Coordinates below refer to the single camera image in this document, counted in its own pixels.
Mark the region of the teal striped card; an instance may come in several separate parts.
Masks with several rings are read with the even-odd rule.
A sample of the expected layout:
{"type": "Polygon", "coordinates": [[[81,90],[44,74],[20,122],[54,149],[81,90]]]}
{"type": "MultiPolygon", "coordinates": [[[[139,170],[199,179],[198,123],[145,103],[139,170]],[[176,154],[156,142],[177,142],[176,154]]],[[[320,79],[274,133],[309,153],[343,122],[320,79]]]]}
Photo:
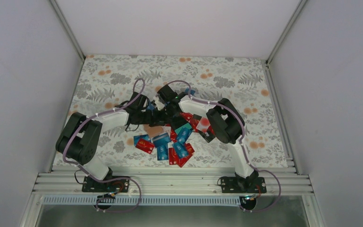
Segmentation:
{"type": "Polygon", "coordinates": [[[188,130],[191,130],[192,129],[192,126],[189,124],[189,123],[186,123],[186,124],[184,124],[184,125],[182,125],[182,126],[180,126],[179,128],[176,128],[175,130],[174,130],[174,132],[176,133],[176,134],[179,134],[180,132],[181,132],[181,130],[182,129],[188,129],[188,130]]]}

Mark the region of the tan leather card holder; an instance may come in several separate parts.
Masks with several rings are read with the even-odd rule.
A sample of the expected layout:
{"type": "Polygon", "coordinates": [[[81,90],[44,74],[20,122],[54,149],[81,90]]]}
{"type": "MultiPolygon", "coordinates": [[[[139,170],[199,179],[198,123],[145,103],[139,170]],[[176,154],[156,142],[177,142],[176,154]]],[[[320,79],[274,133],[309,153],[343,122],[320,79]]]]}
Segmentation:
{"type": "Polygon", "coordinates": [[[155,136],[158,136],[160,134],[164,133],[164,129],[162,126],[149,126],[148,124],[143,125],[144,131],[147,133],[149,138],[153,138],[155,136]]]}

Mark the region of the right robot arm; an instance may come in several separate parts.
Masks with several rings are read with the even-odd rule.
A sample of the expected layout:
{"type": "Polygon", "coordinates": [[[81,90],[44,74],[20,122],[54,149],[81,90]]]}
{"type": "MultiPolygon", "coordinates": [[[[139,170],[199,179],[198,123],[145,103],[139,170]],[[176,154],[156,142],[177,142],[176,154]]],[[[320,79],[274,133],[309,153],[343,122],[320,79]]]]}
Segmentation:
{"type": "Polygon", "coordinates": [[[234,161],[238,189],[249,192],[255,188],[259,173],[250,164],[244,151],[244,122],[230,100],[223,98],[220,101],[209,101],[185,92],[177,94],[165,85],[157,92],[154,102],[158,109],[153,111],[153,122],[150,126],[165,125],[174,115],[181,112],[207,118],[215,137],[228,146],[234,161]]]}

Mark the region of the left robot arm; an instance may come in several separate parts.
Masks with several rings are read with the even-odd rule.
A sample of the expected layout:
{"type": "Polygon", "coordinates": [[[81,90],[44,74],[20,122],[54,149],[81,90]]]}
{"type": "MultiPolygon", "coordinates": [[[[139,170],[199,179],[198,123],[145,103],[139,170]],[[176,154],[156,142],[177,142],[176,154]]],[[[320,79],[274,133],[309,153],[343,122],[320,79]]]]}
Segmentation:
{"type": "Polygon", "coordinates": [[[112,187],[112,170],[104,164],[96,150],[102,132],[130,124],[143,124],[151,114],[146,110],[149,99],[134,92],[131,100],[111,110],[87,117],[76,112],[62,130],[55,149],[68,164],[74,164],[94,180],[94,186],[105,192],[112,187]]]}

